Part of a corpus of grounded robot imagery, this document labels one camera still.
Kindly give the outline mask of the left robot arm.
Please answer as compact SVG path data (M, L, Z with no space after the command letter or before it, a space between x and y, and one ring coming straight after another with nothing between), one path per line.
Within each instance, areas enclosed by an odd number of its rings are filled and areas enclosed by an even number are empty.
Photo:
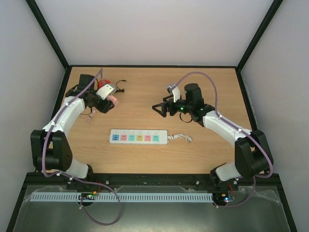
M67 91L62 106L51 121L43 129L31 133L34 167L44 174L54 170L57 174L65 173L85 179L91 167L73 157L67 136L86 108L95 108L103 114L113 109L116 104L115 92L116 88L109 81L81 74L79 83Z

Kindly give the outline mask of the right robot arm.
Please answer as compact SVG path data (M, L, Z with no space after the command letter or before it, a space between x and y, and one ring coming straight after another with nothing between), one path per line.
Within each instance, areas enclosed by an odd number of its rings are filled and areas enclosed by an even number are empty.
M184 87L183 99L178 87L168 87L169 96L152 109L162 117L176 113L189 114L191 120L220 135L234 148L234 161L215 167L210 172L210 182L215 189L222 189L234 178L267 178L273 172L273 157L265 134L248 130L223 117L215 107L206 104L196 83Z

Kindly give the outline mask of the red cube socket adapter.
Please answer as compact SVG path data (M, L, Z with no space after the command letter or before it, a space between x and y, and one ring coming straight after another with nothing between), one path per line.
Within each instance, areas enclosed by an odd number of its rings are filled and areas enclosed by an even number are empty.
M107 79L99 79L98 83L97 83L98 89L100 89L101 87L103 87L104 85L109 84L109 83L110 83L110 81L107 80Z

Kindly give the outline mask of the pink cube socket adapter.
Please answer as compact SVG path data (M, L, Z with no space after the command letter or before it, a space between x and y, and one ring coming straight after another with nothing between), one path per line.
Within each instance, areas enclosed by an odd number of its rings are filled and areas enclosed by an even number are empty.
M111 101L111 102L114 104L114 106L116 106L116 105L119 104L118 99L117 99L114 95L108 95L108 96L106 97L106 100Z

